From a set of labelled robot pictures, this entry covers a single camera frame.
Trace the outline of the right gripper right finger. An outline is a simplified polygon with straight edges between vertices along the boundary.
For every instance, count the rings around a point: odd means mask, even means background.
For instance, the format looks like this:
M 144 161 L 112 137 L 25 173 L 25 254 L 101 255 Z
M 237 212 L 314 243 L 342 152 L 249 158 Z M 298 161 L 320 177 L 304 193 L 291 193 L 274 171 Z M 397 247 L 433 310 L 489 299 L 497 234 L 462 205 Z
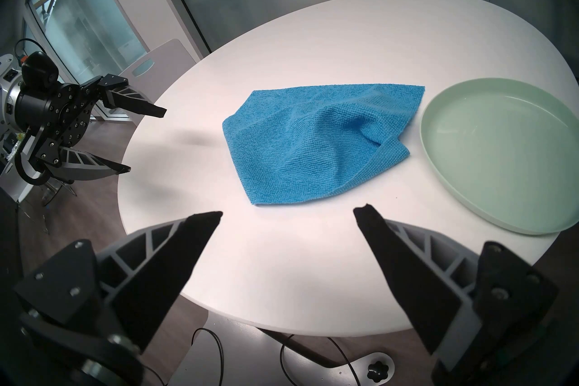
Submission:
M 558 287 L 497 241 L 480 254 L 436 231 L 353 209 L 389 289 L 437 359 L 433 383 L 483 383 L 542 338 Z

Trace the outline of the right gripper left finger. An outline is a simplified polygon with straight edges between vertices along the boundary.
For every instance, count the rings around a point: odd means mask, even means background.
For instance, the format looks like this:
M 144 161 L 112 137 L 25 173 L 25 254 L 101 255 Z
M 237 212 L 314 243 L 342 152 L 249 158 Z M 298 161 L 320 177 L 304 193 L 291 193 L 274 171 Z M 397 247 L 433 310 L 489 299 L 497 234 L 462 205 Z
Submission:
M 138 230 L 96 253 L 77 239 L 28 274 L 14 292 L 21 322 L 39 346 L 77 355 L 145 349 L 223 216 L 191 215 Z

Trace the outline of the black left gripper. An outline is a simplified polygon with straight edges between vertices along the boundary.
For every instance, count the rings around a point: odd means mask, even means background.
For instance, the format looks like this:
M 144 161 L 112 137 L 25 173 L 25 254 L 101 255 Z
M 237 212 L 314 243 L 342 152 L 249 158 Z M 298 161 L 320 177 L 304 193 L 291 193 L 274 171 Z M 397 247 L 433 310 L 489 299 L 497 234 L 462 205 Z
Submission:
M 131 171 L 129 166 L 103 159 L 74 147 L 84 136 L 98 99 L 109 109 L 163 118 L 167 110 L 149 102 L 133 89 L 127 78 L 97 77 L 95 86 L 60 84 L 51 92 L 26 87 L 16 99 L 16 129 L 32 136 L 48 137 L 34 147 L 34 157 L 52 178 L 63 182 L 96 180 Z

